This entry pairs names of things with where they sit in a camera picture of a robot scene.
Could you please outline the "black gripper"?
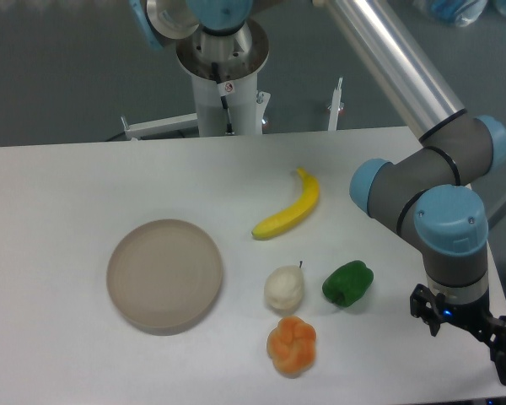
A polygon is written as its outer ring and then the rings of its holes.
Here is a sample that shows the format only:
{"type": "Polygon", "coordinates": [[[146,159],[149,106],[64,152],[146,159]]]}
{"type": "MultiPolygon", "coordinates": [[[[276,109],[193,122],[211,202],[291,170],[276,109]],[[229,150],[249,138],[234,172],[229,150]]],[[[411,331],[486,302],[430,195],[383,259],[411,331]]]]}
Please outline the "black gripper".
{"type": "Polygon", "coordinates": [[[421,319],[432,337],[437,336],[443,323],[478,333],[479,340],[489,347],[501,384],[506,385],[506,316],[493,317],[488,290],[478,300],[455,305],[448,303],[443,294],[435,296],[428,287],[417,284],[409,304],[411,316],[421,319]]]}

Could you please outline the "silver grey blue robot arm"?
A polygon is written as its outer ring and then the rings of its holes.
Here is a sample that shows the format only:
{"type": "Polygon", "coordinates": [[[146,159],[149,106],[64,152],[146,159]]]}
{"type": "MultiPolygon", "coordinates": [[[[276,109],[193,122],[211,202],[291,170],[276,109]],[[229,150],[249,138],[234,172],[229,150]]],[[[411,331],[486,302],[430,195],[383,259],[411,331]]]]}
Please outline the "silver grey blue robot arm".
{"type": "MultiPolygon", "coordinates": [[[[265,2],[129,6],[151,46],[175,43],[193,87],[195,113],[152,121],[148,132],[197,127],[203,137],[261,134],[267,96],[256,75],[269,45],[250,13],[265,2]]],[[[488,221],[469,188],[506,160],[506,129],[490,116],[467,114],[387,3],[325,1],[323,7],[421,144],[398,164],[363,163],[351,180],[351,199],[422,253],[428,282],[412,292],[412,315],[432,334],[448,323],[485,343],[506,386],[506,316],[488,308],[488,221]]]]}

